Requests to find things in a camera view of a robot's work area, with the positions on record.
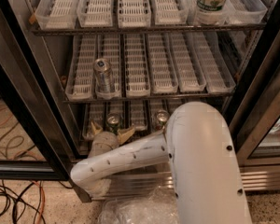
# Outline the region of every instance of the refrigerator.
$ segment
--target refrigerator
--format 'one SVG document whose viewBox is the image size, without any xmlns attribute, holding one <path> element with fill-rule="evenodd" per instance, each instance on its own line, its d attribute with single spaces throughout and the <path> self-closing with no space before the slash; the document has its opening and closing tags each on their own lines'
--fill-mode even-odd
<svg viewBox="0 0 280 224">
<path fill-rule="evenodd" d="M 141 0 L 132 19 L 124 0 L 70 1 L 0 0 L 0 101 L 33 143 L 13 159 L 12 144 L 0 143 L 0 178 L 71 181 L 91 151 L 92 125 L 108 130 L 110 113 L 120 114 L 121 129 L 134 126 L 128 143 L 157 129 L 160 110 L 201 101 L 229 125 L 245 190 L 280 189 L 280 144 L 270 145 L 280 139 L 271 132 L 280 123 L 280 0 L 227 0 L 224 21 L 213 25 L 195 20 L 196 0 L 170 0 L 174 14 Z M 93 72 L 102 57 L 113 65 L 108 94 Z M 110 178 L 102 199 L 173 187 L 167 163 Z"/>
</svg>

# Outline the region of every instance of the white robotic arm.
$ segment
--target white robotic arm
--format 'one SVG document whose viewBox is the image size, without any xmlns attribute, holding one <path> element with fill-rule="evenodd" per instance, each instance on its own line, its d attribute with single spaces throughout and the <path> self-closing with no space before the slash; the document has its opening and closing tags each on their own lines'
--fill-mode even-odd
<svg viewBox="0 0 280 224">
<path fill-rule="evenodd" d="M 79 162 L 71 177 L 93 196 L 98 186 L 104 193 L 101 178 L 168 160 L 182 224 L 252 223 L 228 126 L 204 103 L 180 106 L 165 133 Z"/>
</svg>

